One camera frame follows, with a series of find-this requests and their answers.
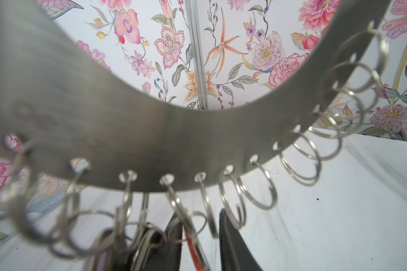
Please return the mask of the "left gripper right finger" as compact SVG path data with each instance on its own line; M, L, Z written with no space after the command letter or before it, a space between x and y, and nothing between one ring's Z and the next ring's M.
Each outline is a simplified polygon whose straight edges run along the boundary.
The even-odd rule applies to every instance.
M222 271L262 271L224 208L219 213L219 248Z

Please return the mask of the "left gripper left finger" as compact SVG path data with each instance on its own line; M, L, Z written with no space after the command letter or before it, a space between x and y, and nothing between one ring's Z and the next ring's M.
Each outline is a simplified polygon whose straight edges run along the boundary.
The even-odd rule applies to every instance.
M178 271L183 247L183 225L174 213L165 229L167 242L150 253L146 271Z

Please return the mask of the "bunch of keys red tag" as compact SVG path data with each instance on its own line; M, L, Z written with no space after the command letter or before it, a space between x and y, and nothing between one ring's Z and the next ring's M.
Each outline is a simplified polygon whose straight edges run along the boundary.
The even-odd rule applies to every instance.
M137 225L132 243L128 246L125 240L126 235L119 235L119 230L124 229L124 227L117 226L114 229L103 230L93 245L100 246L101 242L110 239L114 243L88 257L83 265L84 271L145 271L145 264L150 253L167 242L165 231L146 221L148 205L149 194L144 193L139 221L129 223L130 225ZM199 231L188 230L183 225L182 243L187 242L196 269L206 271L208 263L205 255L201 252L201 245L197 239L199 233Z

